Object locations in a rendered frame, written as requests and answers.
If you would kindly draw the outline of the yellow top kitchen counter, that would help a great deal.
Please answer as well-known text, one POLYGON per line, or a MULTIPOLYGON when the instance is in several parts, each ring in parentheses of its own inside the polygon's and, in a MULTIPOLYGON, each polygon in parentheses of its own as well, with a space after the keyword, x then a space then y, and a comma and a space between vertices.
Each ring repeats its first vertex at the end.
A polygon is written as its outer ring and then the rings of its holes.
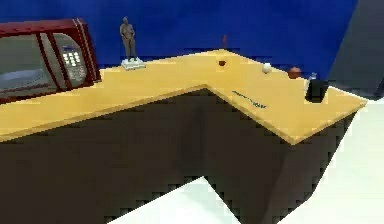
POLYGON ((201 176, 241 224, 276 224, 312 195, 363 106, 333 88, 311 103, 303 79, 225 50, 110 68, 91 87, 0 106, 0 224, 105 224, 201 176))

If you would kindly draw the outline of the dark red microwave oven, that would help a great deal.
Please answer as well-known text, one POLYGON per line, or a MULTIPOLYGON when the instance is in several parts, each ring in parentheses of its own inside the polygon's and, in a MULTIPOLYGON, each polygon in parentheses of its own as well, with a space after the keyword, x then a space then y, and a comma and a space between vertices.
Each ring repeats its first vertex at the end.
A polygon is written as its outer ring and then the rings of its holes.
POLYGON ((0 23, 0 104, 89 87, 100 80, 83 19, 0 23))

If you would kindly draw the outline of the thin dark ladle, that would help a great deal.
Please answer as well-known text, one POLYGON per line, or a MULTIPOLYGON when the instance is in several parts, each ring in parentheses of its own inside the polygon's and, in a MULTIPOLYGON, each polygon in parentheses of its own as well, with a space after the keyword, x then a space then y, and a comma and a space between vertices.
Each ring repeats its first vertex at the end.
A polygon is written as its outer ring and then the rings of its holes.
POLYGON ((246 96, 246 95, 243 95, 242 93, 240 93, 240 92, 238 92, 238 91, 232 90, 232 93, 235 94, 235 95, 237 95, 237 96, 239 96, 239 97, 242 97, 242 98, 248 100, 254 107, 262 108, 262 109, 264 109, 264 108, 267 107, 266 105, 261 104, 261 103, 258 103, 258 102, 254 101, 253 99, 249 98, 249 97, 246 96))

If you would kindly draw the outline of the brown figure statue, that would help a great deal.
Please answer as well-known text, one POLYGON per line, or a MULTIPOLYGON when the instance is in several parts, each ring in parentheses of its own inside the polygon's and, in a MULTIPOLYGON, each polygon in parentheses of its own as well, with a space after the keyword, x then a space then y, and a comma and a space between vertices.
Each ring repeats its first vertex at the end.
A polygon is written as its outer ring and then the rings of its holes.
POLYGON ((127 17, 122 19, 119 32, 126 54, 126 58, 121 62, 122 67, 125 70, 145 68, 145 63, 138 57, 136 53, 135 31, 133 25, 129 23, 127 17))

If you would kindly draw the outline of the black cup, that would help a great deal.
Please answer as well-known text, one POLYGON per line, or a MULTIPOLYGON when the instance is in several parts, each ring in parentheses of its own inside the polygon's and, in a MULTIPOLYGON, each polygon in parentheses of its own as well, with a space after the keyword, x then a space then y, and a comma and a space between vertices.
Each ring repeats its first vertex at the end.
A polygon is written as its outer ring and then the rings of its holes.
POLYGON ((328 87, 329 84, 326 80, 310 80, 305 99, 311 103, 321 103, 325 97, 328 87))

